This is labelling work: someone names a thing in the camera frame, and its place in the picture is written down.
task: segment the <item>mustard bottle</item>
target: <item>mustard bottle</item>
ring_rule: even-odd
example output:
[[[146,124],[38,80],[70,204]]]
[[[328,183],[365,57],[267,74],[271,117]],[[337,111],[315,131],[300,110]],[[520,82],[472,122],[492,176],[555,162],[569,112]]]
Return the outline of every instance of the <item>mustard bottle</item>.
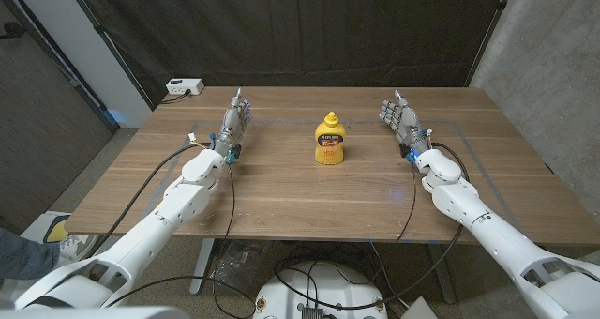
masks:
[[[315,130],[315,160],[320,164],[338,164],[344,160],[343,143],[346,130],[339,124],[336,113],[329,112]]]

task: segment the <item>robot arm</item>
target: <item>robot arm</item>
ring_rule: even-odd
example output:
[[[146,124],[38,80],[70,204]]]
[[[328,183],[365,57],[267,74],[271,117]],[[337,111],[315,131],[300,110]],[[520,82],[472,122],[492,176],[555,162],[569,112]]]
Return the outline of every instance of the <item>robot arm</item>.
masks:
[[[404,144],[411,147],[419,171],[426,174],[423,187],[433,204],[446,216],[464,225],[515,283],[539,318],[566,318],[600,311],[600,266],[577,261],[542,250],[529,238],[495,214],[480,199],[477,189],[460,176],[460,167],[441,151],[423,151],[420,126],[414,124],[414,111],[396,92],[401,113],[385,102],[380,117],[392,127]],[[409,124],[403,115],[411,113]]]
[[[17,310],[52,304],[101,308],[133,289],[142,272],[186,221],[202,213],[216,189],[225,163],[239,156],[249,103],[241,88],[225,113],[218,137],[186,163],[182,174],[165,190],[163,200],[107,251],[63,266],[39,280],[15,303]]]

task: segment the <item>yellow object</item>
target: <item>yellow object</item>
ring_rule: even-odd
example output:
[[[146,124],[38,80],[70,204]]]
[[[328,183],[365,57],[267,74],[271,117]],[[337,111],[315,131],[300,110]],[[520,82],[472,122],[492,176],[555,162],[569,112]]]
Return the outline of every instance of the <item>yellow object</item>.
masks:
[[[339,124],[336,113],[329,112],[315,130],[315,160],[320,164],[338,164],[344,161],[343,143],[346,130]]]
[[[61,241],[68,237],[68,232],[65,230],[66,222],[67,222],[66,220],[63,220],[63,221],[57,223],[56,225],[54,225],[54,227],[50,231],[50,234],[48,235],[48,237],[46,237],[47,243]]]

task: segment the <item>wooden table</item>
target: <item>wooden table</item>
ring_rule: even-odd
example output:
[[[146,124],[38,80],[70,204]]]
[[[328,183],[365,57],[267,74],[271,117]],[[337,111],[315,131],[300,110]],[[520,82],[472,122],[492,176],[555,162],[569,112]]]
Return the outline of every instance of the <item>wooden table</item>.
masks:
[[[198,97],[160,106],[73,212],[67,229],[103,234],[137,188],[165,157],[218,129],[234,87],[206,87]],[[404,88],[433,141],[449,145],[464,161],[482,200],[542,245],[597,245],[600,231],[571,192],[476,88]],[[233,166],[235,214],[230,238],[448,242],[457,224],[440,213],[398,141],[379,120],[393,88],[245,87],[254,119]],[[335,111],[347,131],[344,162],[314,161],[314,131]],[[198,149],[163,167],[132,207],[117,234],[150,211]],[[227,170],[207,209],[179,235],[223,237],[232,212]],[[459,242],[475,243],[468,232]]]

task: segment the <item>yellow cap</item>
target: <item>yellow cap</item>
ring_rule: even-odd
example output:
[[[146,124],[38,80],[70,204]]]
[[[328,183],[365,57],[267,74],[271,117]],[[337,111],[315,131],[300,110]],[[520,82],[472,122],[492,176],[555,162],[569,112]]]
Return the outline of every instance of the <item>yellow cap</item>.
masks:
[[[325,125],[327,127],[335,127],[338,125],[338,117],[336,113],[329,112],[329,114],[325,117]]]

